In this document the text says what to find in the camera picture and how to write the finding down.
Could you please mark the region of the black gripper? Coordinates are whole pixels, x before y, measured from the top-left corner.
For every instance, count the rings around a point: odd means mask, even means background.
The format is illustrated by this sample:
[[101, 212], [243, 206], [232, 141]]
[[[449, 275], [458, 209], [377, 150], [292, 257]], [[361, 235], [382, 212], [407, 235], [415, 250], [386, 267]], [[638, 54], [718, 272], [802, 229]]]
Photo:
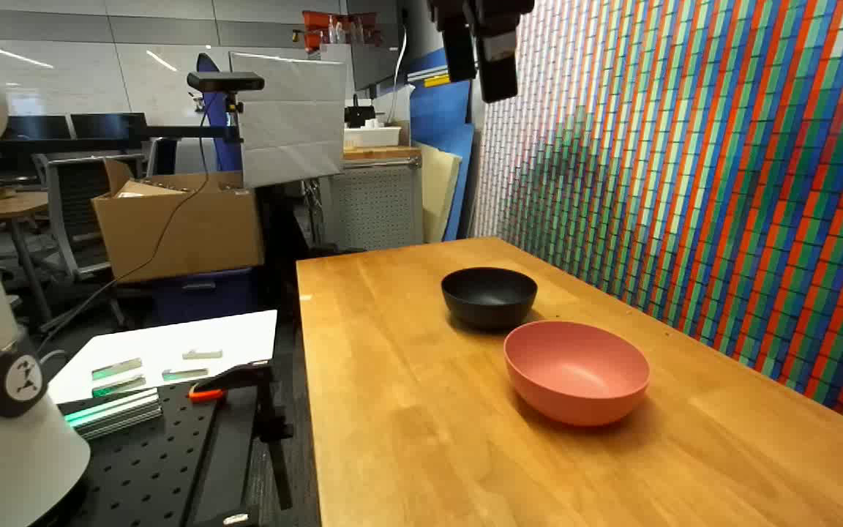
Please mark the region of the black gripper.
[[537, 0], [428, 0], [442, 36], [449, 77], [480, 79], [480, 98], [500, 103], [518, 95], [516, 36]]

